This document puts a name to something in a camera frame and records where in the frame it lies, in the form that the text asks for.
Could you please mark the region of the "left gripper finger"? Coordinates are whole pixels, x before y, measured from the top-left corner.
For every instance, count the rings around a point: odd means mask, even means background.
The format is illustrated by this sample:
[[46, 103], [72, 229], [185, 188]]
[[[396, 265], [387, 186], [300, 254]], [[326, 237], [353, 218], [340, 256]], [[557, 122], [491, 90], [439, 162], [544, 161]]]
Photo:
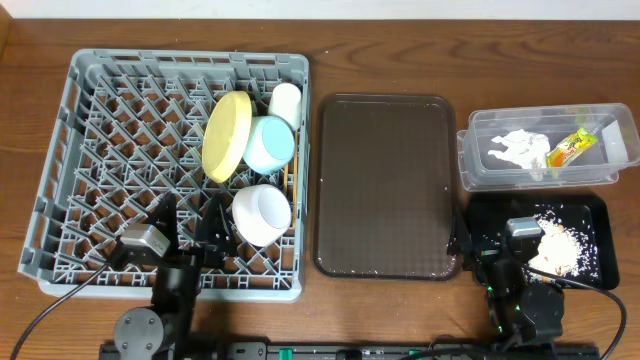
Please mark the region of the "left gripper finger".
[[147, 218], [147, 223], [158, 229], [168, 240], [178, 239], [176, 204], [176, 196], [167, 192]]
[[216, 250], [232, 249], [231, 223], [221, 194], [214, 195], [206, 203], [203, 217], [196, 229], [195, 242], [214, 246]]

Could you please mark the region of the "pink small plate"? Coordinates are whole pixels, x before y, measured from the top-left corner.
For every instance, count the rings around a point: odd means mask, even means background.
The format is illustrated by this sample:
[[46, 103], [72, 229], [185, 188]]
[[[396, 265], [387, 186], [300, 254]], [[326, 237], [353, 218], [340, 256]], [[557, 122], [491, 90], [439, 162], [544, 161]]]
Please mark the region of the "pink small plate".
[[291, 208], [275, 186], [260, 184], [240, 189], [232, 202], [232, 216], [240, 236], [265, 247], [279, 239], [291, 225]]

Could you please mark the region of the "leftover rice pile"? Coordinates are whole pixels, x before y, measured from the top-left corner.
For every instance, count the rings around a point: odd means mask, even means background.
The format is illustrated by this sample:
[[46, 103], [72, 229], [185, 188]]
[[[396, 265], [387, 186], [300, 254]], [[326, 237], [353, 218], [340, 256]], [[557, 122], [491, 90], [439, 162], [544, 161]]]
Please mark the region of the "leftover rice pile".
[[544, 232], [538, 254], [527, 265], [563, 278], [595, 281], [600, 276], [598, 249], [588, 208], [536, 204], [533, 217]]

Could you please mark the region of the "yellow plate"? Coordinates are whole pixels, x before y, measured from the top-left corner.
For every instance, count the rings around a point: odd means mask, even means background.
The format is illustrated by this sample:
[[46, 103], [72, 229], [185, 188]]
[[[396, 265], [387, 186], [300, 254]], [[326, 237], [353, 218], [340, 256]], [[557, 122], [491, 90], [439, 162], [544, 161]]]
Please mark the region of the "yellow plate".
[[239, 165], [251, 122], [252, 105], [246, 92], [229, 92], [214, 107], [202, 143], [202, 166], [215, 183], [228, 180]]

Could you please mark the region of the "light blue bowl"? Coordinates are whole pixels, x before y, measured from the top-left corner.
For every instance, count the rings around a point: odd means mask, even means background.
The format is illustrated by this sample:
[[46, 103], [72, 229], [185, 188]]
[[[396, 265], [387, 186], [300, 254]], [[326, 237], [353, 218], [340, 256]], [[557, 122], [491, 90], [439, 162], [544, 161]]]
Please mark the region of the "light blue bowl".
[[295, 140], [288, 123], [277, 116], [254, 117], [243, 155], [244, 162], [262, 175], [282, 169], [293, 158]]

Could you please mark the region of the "white tissue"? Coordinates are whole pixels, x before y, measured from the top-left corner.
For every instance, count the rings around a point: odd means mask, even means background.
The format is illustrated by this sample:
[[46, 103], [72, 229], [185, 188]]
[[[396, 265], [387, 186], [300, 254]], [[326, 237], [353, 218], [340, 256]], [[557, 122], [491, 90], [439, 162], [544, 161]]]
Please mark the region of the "white tissue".
[[521, 169], [530, 170], [534, 181], [543, 180], [547, 168], [547, 154], [550, 152], [550, 143], [546, 135], [520, 129], [511, 131], [506, 136], [496, 136], [492, 142], [504, 145], [506, 149], [489, 150], [488, 155], [518, 165]]

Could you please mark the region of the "green yellow snack wrapper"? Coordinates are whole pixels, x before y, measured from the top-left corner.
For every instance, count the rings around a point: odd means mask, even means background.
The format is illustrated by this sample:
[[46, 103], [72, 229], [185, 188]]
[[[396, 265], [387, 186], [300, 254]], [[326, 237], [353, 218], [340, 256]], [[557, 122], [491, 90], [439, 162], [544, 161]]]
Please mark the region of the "green yellow snack wrapper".
[[561, 140], [547, 154], [546, 164], [549, 168], [567, 167], [573, 160], [598, 142], [598, 138], [584, 128], [579, 128]]

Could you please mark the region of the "white paper cup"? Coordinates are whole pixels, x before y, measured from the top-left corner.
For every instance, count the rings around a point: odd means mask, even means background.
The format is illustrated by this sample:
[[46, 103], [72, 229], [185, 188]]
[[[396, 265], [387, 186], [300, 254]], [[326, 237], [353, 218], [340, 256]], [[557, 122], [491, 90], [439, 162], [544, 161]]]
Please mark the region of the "white paper cup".
[[277, 116], [287, 122], [293, 131], [301, 126], [302, 93], [291, 83], [281, 83], [272, 92], [268, 114]]

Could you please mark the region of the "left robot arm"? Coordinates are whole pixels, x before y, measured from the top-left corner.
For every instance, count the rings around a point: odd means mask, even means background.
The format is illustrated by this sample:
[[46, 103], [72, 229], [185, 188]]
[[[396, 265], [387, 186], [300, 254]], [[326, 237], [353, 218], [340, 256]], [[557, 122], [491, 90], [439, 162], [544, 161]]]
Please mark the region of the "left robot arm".
[[151, 304], [125, 312], [114, 328], [111, 347], [103, 345], [100, 357], [115, 359], [222, 359], [224, 346], [191, 332], [196, 300], [204, 269], [221, 269], [225, 259], [237, 254], [224, 197], [205, 203], [197, 226], [197, 245], [181, 249], [177, 231], [177, 199], [166, 194], [151, 215], [116, 237], [110, 265], [156, 268]]

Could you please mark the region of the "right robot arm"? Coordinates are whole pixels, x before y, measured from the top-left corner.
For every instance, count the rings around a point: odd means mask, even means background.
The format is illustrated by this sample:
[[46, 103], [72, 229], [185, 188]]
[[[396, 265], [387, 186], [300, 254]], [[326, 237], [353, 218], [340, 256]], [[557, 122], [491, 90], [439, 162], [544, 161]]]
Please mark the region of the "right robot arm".
[[563, 334], [564, 294], [549, 284], [530, 283], [525, 265], [538, 255], [544, 235], [532, 217], [506, 221], [500, 239], [475, 243], [459, 209], [453, 212], [447, 253], [462, 259], [462, 269], [480, 277], [489, 315], [500, 336], [489, 348], [507, 353], [551, 343]]

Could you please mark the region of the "grey plastic dishwasher rack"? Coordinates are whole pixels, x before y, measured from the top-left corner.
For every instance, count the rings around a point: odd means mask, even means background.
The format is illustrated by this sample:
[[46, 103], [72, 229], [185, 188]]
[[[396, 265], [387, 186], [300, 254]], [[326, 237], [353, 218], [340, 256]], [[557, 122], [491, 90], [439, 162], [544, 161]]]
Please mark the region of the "grey plastic dishwasher rack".
[[114, 271], [106, 256], [128, 225], [143, 221], [171, 192], [177, 199], [179, 245], [195, 245], [205, 203], [231, 200], [242, 188], [268, 184], [283, 192], [283, 169], [269, 175], [239, 165], [223, 183], [202, 167], [206, 124], [231, 91], [249, 95], [267, 113], [273, 89], [291, 83], [302, 93], [297, 203], [292, 223], [275, 242], [237, 240], [237, 255], [201, 276], [204, 301], [298, 300], [304, 283], [304, 242], [310, 158], [311, 72], [299, 54], [83, 49], [71, 60], [58, 117], [23, 245], [19, 272], [50, 296], [146, 299], [155, 269]]

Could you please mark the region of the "black plastic tray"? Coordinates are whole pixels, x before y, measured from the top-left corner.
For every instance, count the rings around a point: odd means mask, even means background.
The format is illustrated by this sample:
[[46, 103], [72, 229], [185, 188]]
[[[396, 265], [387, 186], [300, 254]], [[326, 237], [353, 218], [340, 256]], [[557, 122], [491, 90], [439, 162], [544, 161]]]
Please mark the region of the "black plastic tray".
[[468, 215], [476, 243], [499, 240], [511, 218], [534, 217], [546, 231], [563, 227], [579, 250], [567, 279], [606, 290], [620, 282], [607, 206], [594, 194], [478, 193]]

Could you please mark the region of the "dark brown serving tray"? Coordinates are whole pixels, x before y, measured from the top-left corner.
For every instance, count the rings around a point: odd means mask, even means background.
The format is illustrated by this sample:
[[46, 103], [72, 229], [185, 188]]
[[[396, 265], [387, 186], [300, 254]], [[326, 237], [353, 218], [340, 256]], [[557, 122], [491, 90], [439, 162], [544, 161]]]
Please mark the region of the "dark brown serving tray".
[[319, 124], [316, 269], [335, 279], [455, 277], [451, 105], [434, 95], [335, 94]]

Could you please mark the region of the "clear plastic bin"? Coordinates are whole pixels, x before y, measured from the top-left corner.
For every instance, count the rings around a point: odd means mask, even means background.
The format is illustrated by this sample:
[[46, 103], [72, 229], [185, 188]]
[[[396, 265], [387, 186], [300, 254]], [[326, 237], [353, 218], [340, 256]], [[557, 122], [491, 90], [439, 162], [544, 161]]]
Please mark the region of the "clear plastic bin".
[[[504, 151], [496, 136], [524, 129], [548, 137], [550, 151], [568, 135], [584, 128], [598, 142], [567, 167], [545, 169], [542, 181], [530, 170], [488, 155]], [[468, 128], [457, 133], [458, 167], [469, 192], [560, 188], [611, 184], [618, 173], [639, 164], [639, 133], [631, 110], [621, 103], [557, 105], [478, 110]]]

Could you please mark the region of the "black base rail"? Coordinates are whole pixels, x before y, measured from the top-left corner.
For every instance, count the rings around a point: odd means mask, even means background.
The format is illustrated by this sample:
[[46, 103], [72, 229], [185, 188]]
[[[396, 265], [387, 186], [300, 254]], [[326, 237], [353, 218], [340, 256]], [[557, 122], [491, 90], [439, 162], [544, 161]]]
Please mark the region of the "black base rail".
[[391, 359], [561, 359], [593, 360], [600, 357], [588, 345], [542, 345], [491, 354], [471, 344], [434, 343], [417, 346], [283, 345], [263, 342], [236, 342], [215, 348], [191, 351], [185, 359], [210, 360], [391, 360]]

